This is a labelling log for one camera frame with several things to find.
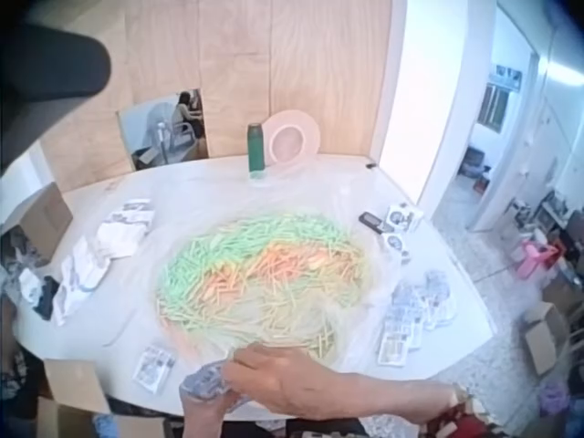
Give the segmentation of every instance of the thermos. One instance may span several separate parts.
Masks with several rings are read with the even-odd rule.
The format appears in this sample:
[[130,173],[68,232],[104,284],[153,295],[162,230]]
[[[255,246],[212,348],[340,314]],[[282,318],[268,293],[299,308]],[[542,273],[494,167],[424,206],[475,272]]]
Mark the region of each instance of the thermos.
[[264,163],[264,132],[260,123],[247,125],[247,159],[252,178],[261,178],[266,165]]

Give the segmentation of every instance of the colorful straw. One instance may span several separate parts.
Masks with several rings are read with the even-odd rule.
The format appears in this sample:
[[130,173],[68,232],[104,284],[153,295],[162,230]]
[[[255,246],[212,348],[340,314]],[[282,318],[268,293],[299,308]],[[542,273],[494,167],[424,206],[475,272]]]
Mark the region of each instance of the colorful straw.
[[158,311],[191,347],[253,341],[329,359],[339,312],[360,301],[363,253],[319,215],[239,220],[194,238],[165,268]]

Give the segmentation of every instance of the round table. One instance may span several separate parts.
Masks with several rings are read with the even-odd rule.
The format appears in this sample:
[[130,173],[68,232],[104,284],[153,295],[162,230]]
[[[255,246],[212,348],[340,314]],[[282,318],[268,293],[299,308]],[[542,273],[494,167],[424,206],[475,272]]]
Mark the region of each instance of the round table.
[[[369,211],[384,217],[391,203],[407,202],[402,191],[377,168],[369,169],[364,157],[319,155],[298,177],[298,190],[334,180],[330,196],[351,197],[344,216],[357,223]],[[178,358],[159,394],[151,394],[132,380],[138,359],[152,343],[172,347],[156,318],[152,285],[172,249],[166,237],[187,236],[209,226],[209,209],[223,214],[245,212],[245,199],[256,196],[268,175],[250,182],[247,157],[185,162],[140,171],[64,193],[73,222],[63,236],[47,271],[60,280],[60,264],[84,235],[95,235],[106,215],[132,198],[152,199],[156,216],[151,233],[138,252],[114,260],[98,289],[65,325],[44,321],[21,300],[15,334],[21,344],[40,359],[91,360],[104,391],[119,400],[160,412],[181,415],[178,387],[197,366]],[[289,193],[282,193],[285,203]],[[412,352],[402,368],[376,363],[375,348],[354,371],[382,379],[427,379],[479,348],[495,327],[482,299],[450,248],[425,219],[407,237],[412,261],[402,270],[406,278],[419,278],[427,269],[441,269],[448,276],[458,303],[458,314],[447,327],[425,332],[422,348]],[[281,418],[248,403],[226,420],[273,420]]]

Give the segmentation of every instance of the pink chair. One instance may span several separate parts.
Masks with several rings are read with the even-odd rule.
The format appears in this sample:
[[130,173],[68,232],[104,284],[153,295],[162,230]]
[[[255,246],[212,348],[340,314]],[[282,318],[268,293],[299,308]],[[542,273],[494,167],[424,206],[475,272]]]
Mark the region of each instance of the pink chair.
[[531,240],[521,242],[521,246],[526,257],[517,267],[517,275],[523,280],[527,280],[540,264],[558,252],[555,246],[542,245]]

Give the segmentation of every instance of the doorway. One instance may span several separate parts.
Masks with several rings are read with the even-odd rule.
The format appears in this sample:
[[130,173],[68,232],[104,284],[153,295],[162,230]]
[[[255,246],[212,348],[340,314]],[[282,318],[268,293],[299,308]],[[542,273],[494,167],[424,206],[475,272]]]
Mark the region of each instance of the doorway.
[[539,57],[500,8],[496,10],[491,70],[458,173],[433,215],[446,240],[480,228],[493,193],[502,189],[516,139],[526,125]]

